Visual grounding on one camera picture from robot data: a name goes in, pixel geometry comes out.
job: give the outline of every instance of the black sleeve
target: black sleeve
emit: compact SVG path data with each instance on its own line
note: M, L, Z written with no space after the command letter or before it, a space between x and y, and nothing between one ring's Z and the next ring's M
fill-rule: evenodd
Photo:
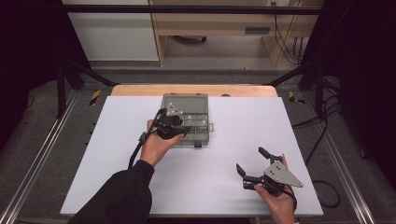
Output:
M146 223L153 174L154 168L141 160L114 174L68 223Z

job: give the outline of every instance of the white table surface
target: white table surface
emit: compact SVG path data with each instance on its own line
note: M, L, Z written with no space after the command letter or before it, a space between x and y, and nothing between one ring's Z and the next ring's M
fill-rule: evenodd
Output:
M243 189L238 163L247 175L261 176L270 165L264 147L288 166L304 187L293 188L297 216L323 211L304 165L282 99L209 97L214 124L207 147L174 147L156 166L149 185L152 217L256 217L269 215L254 190ZM61 214L74 215L116 172L128 166L140 134L161 106L161 96L109 96L68 191Z

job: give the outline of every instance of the person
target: person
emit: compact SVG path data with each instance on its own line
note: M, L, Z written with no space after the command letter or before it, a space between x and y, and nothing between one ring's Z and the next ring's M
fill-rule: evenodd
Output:
M148 120L148 128L152 122L152 119ZM111 176L67 223L146 223L152 205L149 182L154 168L183 135L164 140L152 133L142 146L140 160L131 169ZM277 224L294 223L291 197L285 194L273 197L262 186L255 186L255 190L268 204Z

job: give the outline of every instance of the black cable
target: black cable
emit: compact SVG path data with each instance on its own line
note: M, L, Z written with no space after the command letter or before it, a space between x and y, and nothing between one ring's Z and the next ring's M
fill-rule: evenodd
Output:
M330 86L328 86L327 84L323 85L323 90L326 90L326 91L328 91L331 94L334 94L334 90Z
M335 86L334 84L332 84L330 82L330 80L327 79L327 77L324 77L324 86L327 87L327 88L330 88L334 92L339 92L340 91L340 87Z
M301 62L303 61L303 43L304 43L304 38L300 37L300 50L298 52L298 58L299 58L299 62L298 64L301 64Z
M275 41L276 41L277 45L280 47L280 50L282 50L283 55L285 55L285 58L288 60L288 62L289 62L289 63L292 63L292 64L297 64L297 63L296 63L296 60L295 60L293 57L291 57L291 55L290 55L290 53L289 53L288 46L286 45L285 41L283 40L282 34L280 33L279 29L277 28L277 19L276 19L276 15L274 15L274 18L275 18ZM288 55L285 53L285 50L283 50L282 46L280 46L279 42L277 41L277 36L276 36L276 33L277 33L277 32L279 32L279 34L280 34L280 38L281 38L282 41L283 41L283 45L285 46L285 49L286 49L287 53L289 54L289 57L291 57L291 58L294 60L294 62L291 62L291 61L290 61L290 59L288 58Z
M296 199L296 197L294 196L294 191L293 191L293 189L291 188L291 186L289 186L289 185L285 185L285 186L288 186L288 188L291 190L291 193L285 191L284 189L281 189L281 188L278 187L278 186L274 186L274 187L276 187L280 192L289 195L289 196L293 199L293 208L294 208L294 211L295 211L295 210L297 209L297 199Z
M329 98L327 98L327 99L324 101L324 104L323 104L323 106L324 106L324 111L327 110L326 105L327 105L327 103L329 102L329 100L332 99L332 98L334 98L334 97L337 97L337 95L330 96ZM315 143L314 147L312 148L311 152L309 153L308 158L306 159L306 162L305 162L305 166L308 165L309 161L311 160L312 155L314 154L314 152L315 152L315 151L317 150L317 148L318 148L318 145L319 145L319 143L320 143L320 140L323 138L324 134L326 133L326 129L327 129L327 116L326 116L326 113L324 113L324 115L325 115L325 116L323 117L323 120L324 120L324 128L323 128L323 131L322 131L322 133L321 133L321 135L320 135L318 141Z
M28 106L26 106L26 108L25 109L27 109L27 108L29 108L34 102L35 102L35 97L33 96L33 95L27 95L27 96L30 96L31 98L32 98L32 102L28 105Z
M155 131L152 131L154 128L154 124L157 122L158 116L164 111L164 108L161 108L158 110L157 114L154 117L154 121L152 121L151 126L148 128L148 131L146 133L142 133L142 136L139 138L139 143L137 144L136 148L134 149L134 153L132 154L131 158L129 159L129 164L128 164L128 170L134 166L134 159L136 158L137 153L139 152L140 148L144 145L144 142L146 139L152 134L155 133Z
M324 207L328 207L328 208L336 208L336 207L338 207L340 205L340 203L341 203L341 195L340 195L340 192L338 192L338 190L335 188L335 186L333 186L332 184L330 184L329 182L324 181L324 180L314 180L314 181L312 181L312 183L313 184L320 183L320 184L327 185L332 190L334 190L334 192L337 194L337 202L335 202L334 204L323 203L323 202L321 202L319 200L320 205L322 205Z
M294 41L293 41L293 57L297 61L297 64L300 65L301 61L302 61L302 58L303 58L302 52L303 52L303 40L304 40L304 38L300 37L300 46L299 46L298 53L296 52L297 51L297 39L298 39L298 37L295 36L294 37Z
M339 105L339 103L335 103L335 104L329 106L329 108L327 108L327 109L325 110L325 113L327 113L328 111L330 111L330 109L332 109L332 108L333 108L334 106L336 106L336 105ZM335 109L334 111L329 112L329 113L327 114L327 116L329 117L332 113L334 113L334 112L336 112L336 111L338 111L338 110L339 110L339 108ZM302 127L300 127L300 126L304 126L304 127L305 127L306 125L311 125L311 124L312 124L311 122L313 122L313 121L315 121L315 120L317 120L317 119L319 119L319 116L315 116L315 117L313 117L312 119L308 119L308 120L303 121L303 122L300 122L300 123L292 124L291 127L292 127L293 129L302 128Z

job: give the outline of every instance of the hand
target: hand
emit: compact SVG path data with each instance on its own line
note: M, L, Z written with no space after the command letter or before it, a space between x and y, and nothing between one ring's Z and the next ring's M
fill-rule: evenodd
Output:
M148 129L152 122L152 119L148 120ZM157 133L150 134L145 145L143 145L140 160L146 161L151 164L152 167L155 167L166 152L183 139L183 136L184 134L182 133L171 139L163 140Z
M285 155L282 155L282 163L288 167ZM294 223L294 207L293 199L282 193L281 195L274 197L272 196L263 186L256 185L254 189L262 196L271 211L271 216L276 224L292 224ZM284 188L285 191L292 193L291 189L287 186Z

